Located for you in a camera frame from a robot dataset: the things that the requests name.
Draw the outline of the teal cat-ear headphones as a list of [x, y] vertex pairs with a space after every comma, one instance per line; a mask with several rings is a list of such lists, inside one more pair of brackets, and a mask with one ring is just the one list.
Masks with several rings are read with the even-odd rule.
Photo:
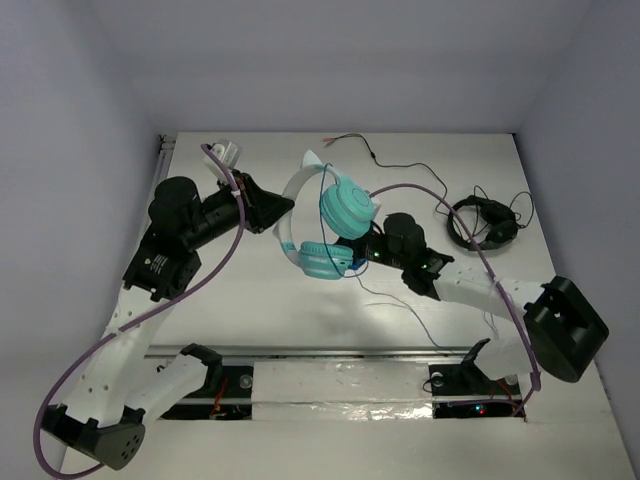
[[[296, 201], [305, 184], [314, 176], [321, 177], [318, 198], [318, 216], [321, 234], [331, 230], [345, 240], [363, 238], [373, 226], [381, 204], [368, 191], [359, 186], [333, 165], [320, 160], [315, 152], [303, 155], [298, 171], [289, 179], [282, 197]], [[320, 242], [294, 243], [291, 211], [284, 214], [274, 226], [274, 236], [286, 258], [311, 278], [339, 280], [349, 270], [359, 270], [364, 261], [348, 246], [331, 245], [323, 238]]]

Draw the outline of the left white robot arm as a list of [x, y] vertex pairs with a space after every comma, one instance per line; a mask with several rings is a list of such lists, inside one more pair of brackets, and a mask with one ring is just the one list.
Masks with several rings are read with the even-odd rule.
[[148, 384], [134, 378], [157, 331], [173, 308], [206, 286], [231, 260], [245, 232], [262, 233], [294, 207], [290, 193], [262, 189], [250, 175], [224, 173], [214, 194], [202, 198], [184, 176], [161, 181], [148, 209], [150, 224], [127, 267], [113, 316], [102, 338], [63, 374], [82, 372], [59, 403], [39, 408], [33, 443], [44, 457], [48, 433], [95, 461], [121, 470], [137, 454], [149, 423], [179, 400], [211, 394], [222, 382], [222, 357], [199, 344], [183, 347]]

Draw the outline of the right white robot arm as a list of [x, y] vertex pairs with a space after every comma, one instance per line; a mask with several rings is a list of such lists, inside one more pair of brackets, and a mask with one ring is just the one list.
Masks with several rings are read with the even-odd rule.
[[339, 238], [357, 260], [401, 271], [415, 294], [461, 304], [511, 321], [513, 338], [479, 341], [461, 372], [470, 391], [483, 393], [497, 379], [541, 373], [578, 382], [609, 337], [609, 329], [580, 289], [556, 276], [546, 283], [502, 278], [463, 264], [427, 246], [424, 231], [406, 213], [388, 216], [381, 229], [355, 240]]

